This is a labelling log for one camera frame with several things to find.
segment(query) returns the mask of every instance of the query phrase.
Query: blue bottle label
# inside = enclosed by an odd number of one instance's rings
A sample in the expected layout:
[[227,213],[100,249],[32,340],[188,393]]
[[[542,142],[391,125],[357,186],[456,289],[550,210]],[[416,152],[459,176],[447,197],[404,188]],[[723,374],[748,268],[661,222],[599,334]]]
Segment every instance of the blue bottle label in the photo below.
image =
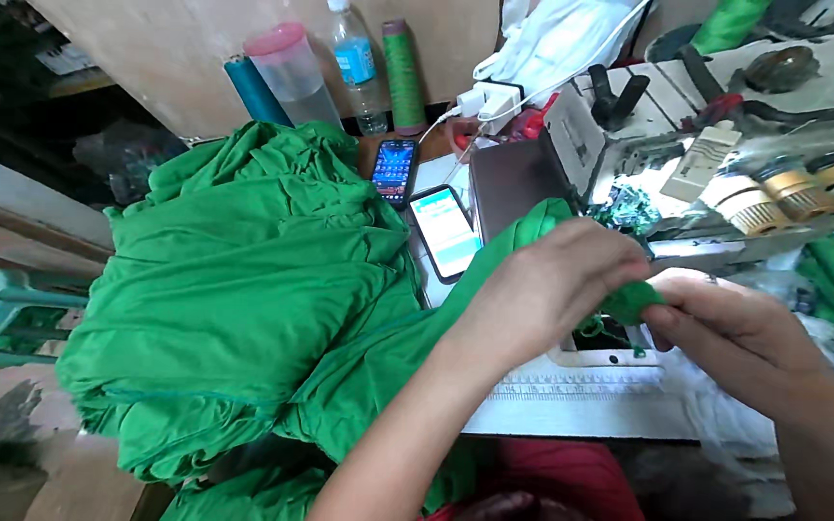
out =
[[336,64],[346,84],[367,82],[375,77],[375,62],[368,38],[345,41],[334,50]]

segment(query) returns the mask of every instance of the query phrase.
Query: pink lid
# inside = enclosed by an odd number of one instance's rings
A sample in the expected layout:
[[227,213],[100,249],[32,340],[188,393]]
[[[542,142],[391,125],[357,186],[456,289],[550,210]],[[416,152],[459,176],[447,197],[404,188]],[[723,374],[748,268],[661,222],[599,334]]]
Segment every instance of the pink lid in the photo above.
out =
[[247,55],[270,55],[284,51],[304,38],[304,26],[297,22],[285,22],[272,30],[251,36],[244,41]]

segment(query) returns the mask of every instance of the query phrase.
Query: phone screen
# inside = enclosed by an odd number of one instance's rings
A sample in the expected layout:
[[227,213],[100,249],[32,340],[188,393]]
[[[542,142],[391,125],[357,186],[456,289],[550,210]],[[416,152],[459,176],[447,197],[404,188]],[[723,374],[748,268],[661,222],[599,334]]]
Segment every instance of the phone screen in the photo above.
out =
[[465,271],[481,247],[452,190],[440,190],[411,201],[411,209],[442,278]]
[[413,141],[383,141],[378,148],[372,182],[378,188],[378,193],[389,203],[404,204],[413,160]]

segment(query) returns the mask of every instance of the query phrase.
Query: water bottle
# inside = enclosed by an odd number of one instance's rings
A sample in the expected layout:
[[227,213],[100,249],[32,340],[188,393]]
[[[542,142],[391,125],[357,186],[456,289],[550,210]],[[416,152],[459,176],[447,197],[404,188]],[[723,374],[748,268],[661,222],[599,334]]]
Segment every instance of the water bottle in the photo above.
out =
[[349,102],[363,136],[388,131],[382,85],[365,27],[349,10],[349,0],[327,0],[334,14],[333,47],[336,64],[349,91]]

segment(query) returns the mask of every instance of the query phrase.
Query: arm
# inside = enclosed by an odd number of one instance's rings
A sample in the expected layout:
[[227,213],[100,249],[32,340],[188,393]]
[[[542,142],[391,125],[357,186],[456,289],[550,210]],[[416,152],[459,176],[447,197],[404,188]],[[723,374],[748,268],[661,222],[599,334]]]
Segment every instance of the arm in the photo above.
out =
[[650,280],[671,306],[643,318],[723,389],[775,422],[802,519],[834,519],[834,371],[780,302],[691,270]]
[[636,242],[590,219],[507,257],[336,469],[308,521],[416,518],[452,443],[504,374],[648,271]]

